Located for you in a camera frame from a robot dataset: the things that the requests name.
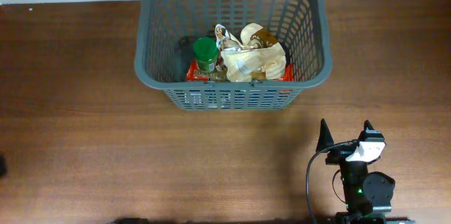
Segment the beige plastic bag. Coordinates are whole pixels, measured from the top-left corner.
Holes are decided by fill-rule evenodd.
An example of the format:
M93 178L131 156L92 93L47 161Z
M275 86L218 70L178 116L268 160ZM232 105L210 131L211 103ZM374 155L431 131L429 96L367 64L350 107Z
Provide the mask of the beige plastic bag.
M231 82L251 82L253 73L263 73L266 80L282 77L286 67L285 51L266 48L245 51L222 51L226 77Z

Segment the orange spaghetti packet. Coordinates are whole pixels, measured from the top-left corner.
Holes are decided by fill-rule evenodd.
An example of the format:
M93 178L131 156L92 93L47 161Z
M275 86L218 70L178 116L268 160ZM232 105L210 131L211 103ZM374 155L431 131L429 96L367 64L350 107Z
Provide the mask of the orange spaghetti packet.
M227 82L228 79L226 77L226 72L218 72L215 70L212 73L205 73L198 69L197 63L195 60L192 61L190 65L190 69L188 70L185 80L187 82L192 81L214 81L214 82ZM292 82L293 81L293 64L289 64L285 67L285 72L282 77L276 78L276 81L285 81Z

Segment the green lid seasoning jar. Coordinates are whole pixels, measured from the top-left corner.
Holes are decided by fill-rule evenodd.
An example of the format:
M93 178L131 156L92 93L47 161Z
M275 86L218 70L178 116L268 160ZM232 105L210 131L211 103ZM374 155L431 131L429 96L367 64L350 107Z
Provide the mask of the green lid seasoning jar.
M211 73L215 70L218 58L218 48L215 39L209 37L199 38L193 44L193 51L198 69L206 73Z

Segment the blue tissue multipack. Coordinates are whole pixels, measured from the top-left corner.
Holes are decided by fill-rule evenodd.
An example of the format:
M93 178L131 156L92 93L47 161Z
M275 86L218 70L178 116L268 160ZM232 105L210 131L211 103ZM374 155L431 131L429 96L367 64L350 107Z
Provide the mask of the blue tissue multipack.
M186 109L279 109L290 93L281 90L189 90L177 94Z

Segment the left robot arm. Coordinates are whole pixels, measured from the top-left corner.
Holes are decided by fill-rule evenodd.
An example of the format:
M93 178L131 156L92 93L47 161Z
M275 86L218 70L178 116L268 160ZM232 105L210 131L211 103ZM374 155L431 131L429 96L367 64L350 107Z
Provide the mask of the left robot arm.
M0 178L4 177L8 172L6 159L2 153L0 153Z

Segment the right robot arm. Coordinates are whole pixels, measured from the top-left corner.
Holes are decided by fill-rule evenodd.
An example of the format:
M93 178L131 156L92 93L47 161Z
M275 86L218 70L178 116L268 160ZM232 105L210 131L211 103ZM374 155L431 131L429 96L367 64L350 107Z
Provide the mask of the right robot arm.
M382 172L369 172L368 166L380 159L386 147L381 131L373 128L369 120L358 138L335 143L324 119L321 120L316 152L307 165L306 181L309 181L314 159L326 154L325 163L338 166L345 198L346 211L336 213L334 223L414 223L408 218L388 218L392 211L395 180Z

